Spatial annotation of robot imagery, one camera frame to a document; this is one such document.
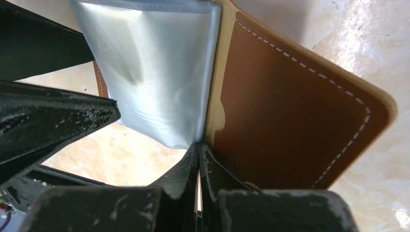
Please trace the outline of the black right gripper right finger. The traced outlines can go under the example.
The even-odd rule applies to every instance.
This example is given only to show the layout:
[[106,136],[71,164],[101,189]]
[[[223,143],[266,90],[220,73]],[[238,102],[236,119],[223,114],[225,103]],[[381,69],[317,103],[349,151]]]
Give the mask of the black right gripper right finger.
[[205,232],[356,232],[348,205],[332,191],[256,190],[239,181],[200,144]]

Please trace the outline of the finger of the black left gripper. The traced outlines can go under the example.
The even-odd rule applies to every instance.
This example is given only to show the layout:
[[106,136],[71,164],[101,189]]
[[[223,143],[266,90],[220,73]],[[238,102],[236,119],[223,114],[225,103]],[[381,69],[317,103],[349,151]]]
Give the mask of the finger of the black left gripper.
[[82,33],[8,1],[0,3],[2,80],[21,80],[93,60]]
[[0,184],[8,186],[65,146],[117,121],[112,99],[0,83]]

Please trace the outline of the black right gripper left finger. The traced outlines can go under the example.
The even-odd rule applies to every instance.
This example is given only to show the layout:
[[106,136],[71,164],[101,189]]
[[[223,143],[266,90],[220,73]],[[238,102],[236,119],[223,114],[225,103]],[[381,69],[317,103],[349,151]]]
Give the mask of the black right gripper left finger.
[[21,232],[194,232],[199,144],[145,187],[62,186],[34,202]]

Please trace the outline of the brown leather card holder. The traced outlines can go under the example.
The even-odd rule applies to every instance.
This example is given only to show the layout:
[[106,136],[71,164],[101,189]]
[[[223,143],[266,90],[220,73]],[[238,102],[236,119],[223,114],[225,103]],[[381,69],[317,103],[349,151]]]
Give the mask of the brown leather card holder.
[[393,99],[230,0],[72,0],[118,122],[210,145],[238,180],[328,188],[390,125]]

